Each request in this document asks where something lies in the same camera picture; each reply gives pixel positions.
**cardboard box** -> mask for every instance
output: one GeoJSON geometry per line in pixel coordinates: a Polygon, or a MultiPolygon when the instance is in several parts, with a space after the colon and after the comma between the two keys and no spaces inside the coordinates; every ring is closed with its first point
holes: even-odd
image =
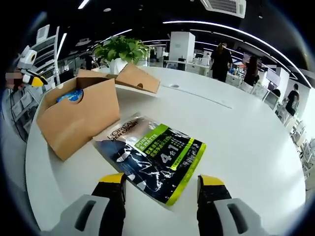
{"type": "Polygon", "coordinates": [[[115,83],[156,93],[160,82],[128,64],[118,76],[79,70],[76,78],[45,94],[37,124],[61,160],[67,160],[93,136],[120,119],[115,83]],[[57,98],[76,89],[83,89],[80,101],[56,102],[57,98]]]}
{"type": "Polygon", "coordinates": [[[160,84],[158,79],[131,63],[127,64],[119,75],[111,75],[89,70],[79,70],[78,77],[101,77],[115,79],[115,83],[118,85],[124,85],[152,93],[158,92],[160,84]]]}

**chair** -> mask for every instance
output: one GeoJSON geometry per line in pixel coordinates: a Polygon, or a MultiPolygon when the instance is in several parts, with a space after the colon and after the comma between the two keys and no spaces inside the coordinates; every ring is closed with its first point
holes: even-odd
{"type": "Polygon", "coordinates": [[[302,133],[299,133],[299,132],[295,132],[293,135],[292,135],[292,140],[295,142],[295,144],[300,147],[302,145],[302,143],[305,141],[306,139],[306,130],[304,129],[302,131],[302,133]]]}
{"type": "Polygon", "coordinates": [[[263,101],[268,95],[269,90],[260,83],[256,83],[251,90],[251,94],[263,101]]]}
{"type": "Polygon", "coordinates": [[[269,92],[269,93],[265,96],[265,100],[264,100],[264,102],[265,102],[273,111],[276,110],[278,101],[279,101],[279,97],[278,97],[277,95],[275,95],[273,92],[269,92]]]}
{"type": "Polygon", "coordinates": [[[314,169],[315,164],[315,154],[311,152],[310,144],[308,142],[304,142],[302,145],[302,168],[305,178],[307,178],[312,169],[314,169]]]}
{"type": "Polygon", "coordinates": [[[295,124],[296,118],[295,117],[290,117],[289,119],[287,119],[287,121],[284,123],[285,129],[287,130],[287,132],[290,134],[293,126],[295,124]]]}
{"type": "MultiPolygon", "coordinates": [[[[186,60],[186,59],[184,59],[184,58],[178,58],[178,61],[183,61],[183,62],[185,62],[185,60],[186,60]]],[[[185,68],[186,68],[186,64],[184,64],[184,63],[178,63],[178,66],[177,66],[177,69],[178,69],[178,70],[183,70],[183,71],[185,71],[185,68]]]]}
{"type": "Polygon", "coordinates": [[[238,88],[247,92],[247,93],[251,93],[251,91],[252,91],[252,86],[245,83],[244,81],[238,86],[238,88]]]}

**ceiling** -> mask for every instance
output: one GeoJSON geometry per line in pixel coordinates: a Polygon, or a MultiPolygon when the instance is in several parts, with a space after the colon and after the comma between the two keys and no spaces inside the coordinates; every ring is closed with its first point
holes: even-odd
{"type": "MultiPolygon", "coordinates": [[[[283,1],[247,0],[246,15],[244,19],[227,14],[205,10],[200,0],[90,0],[81,10],[78,6],[82,0],[54,0],[40,6],[38,12],[46,12],[37,17],[33,24],[38,28],[46,24],[51,25],[50,32],[60,26],[60,36],[67,33],[59,59],[65,58],[71,51],[84,52],[98,40],[132,29],[125,35],[145,40],[169,39],[172,31],[205,30],[219,32],[244,40],[261,48],[274,56],[286,67],[291,66],[283,57],[275,53],[266,45],[239,32],[220,27],[201,24],[163,24],[164,21],[189,20],[219,23],[250,33],[277,48],[301,69],[315,72],[313,60],[314,45],[309,42],[315,37],[305,27],[305,22],[298,18],[296,12],[299,6],[288,6],[283,1]],[[87,45],[76,47],[82,38],[89,38],[87,45]]],[[[35,32],[28,37],[26,42],[34,44],[35,32]]],[[[203,31],[191,31],[196,36],[196,41],[218,44],[221,40],[228,43],[228,48],[236,51],[248,52],[262,58],[264,64],[278,64],[270,55],[247,44],[229,37],[203,31]]],[[[197,49],[209,48],[197,44],[197,49]]],[[[299,73],[293,72],[298,81],[307,85],[299,73]]],[[[308,77],[312,85],[314,79],[308,77]]]]}

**white flower pot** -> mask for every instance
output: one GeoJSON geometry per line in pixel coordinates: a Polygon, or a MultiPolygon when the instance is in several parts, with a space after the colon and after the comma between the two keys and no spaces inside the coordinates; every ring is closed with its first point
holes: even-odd
{"type": "Polygon", "coordinates": [[[112,75],[118,75],[127,64],[128,62],[122,60],[121,58],[116,58],[115,60],[112,59],[109,64],[110,73],[112,75]]]}

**white table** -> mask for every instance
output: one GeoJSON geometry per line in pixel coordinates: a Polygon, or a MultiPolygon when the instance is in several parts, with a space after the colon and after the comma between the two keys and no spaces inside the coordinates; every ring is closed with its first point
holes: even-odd
{"type": "MultiPolygon", "coordinates": [[[[269,233],[280,234],[291,226],[305,202],[304,176],[294,144],[271,109],[217,80],[173,69],[142,68],[161,80],[158,94],[154,97],[117,86],[121,117],[141,112],[205,142],[207,148],[173,207],[163,207],[127,182],[123,235],[199,235],[199,174],[222,179],[232,197],[241,198],[261,216],[269,233]],[[173,84],[183,91],[166,87],[173,84]]],[[[113,173],[114,168],[91,143],[64,163],[60,161],[34,119],[26,180],[41,230],[53,228],[68,205],[91,194],[101,177],[113,173]]]]}

